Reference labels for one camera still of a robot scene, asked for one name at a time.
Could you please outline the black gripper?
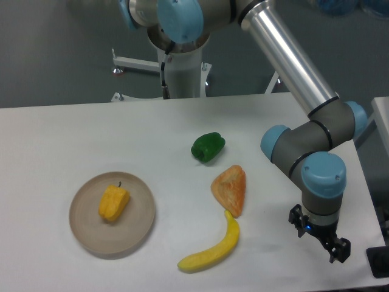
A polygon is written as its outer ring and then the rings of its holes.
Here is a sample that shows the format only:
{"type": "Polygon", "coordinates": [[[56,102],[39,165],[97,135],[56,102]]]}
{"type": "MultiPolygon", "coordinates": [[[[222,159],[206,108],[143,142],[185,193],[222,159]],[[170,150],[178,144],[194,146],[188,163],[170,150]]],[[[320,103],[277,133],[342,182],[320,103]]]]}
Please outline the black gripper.
{"type": "Polygon", "coordinates": [[[319,225],[313,223],[307,215],[303,215],[301,205],[296,204],[290,211],[288,221],[297,230],[298,237],[305,233],[317,238],[329,252],[329,262],[344,263],[351,255],[351,242],[346,238],[338,238],[336,229],[338,220],[331,224],[319,225]]]}

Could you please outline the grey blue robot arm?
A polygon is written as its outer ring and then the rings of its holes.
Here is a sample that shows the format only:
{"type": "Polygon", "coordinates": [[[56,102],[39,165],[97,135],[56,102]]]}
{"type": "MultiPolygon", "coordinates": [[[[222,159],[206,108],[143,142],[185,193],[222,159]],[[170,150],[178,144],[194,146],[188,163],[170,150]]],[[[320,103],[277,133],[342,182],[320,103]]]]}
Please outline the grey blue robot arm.
{"type": "Polygon", "coordinates": [[[290,210],[289,222],[299,235],[310,234],[344,262],[351,244],[336,234],[345,163],[331,150],[358,136],[367,125],[364,109],[342,102],[317,72],[275,11],[273,1],[119,1],[130,29],[144,27],[159,51],[160,83],[165,99],[199,97],[201,63],[184,54],[198,54],[210,33],[231,23],[248,32],[285,82],[308,121],[296,129],[276,125],[261,140],[261,150],[300,190],[301,204],[290,210]]]}

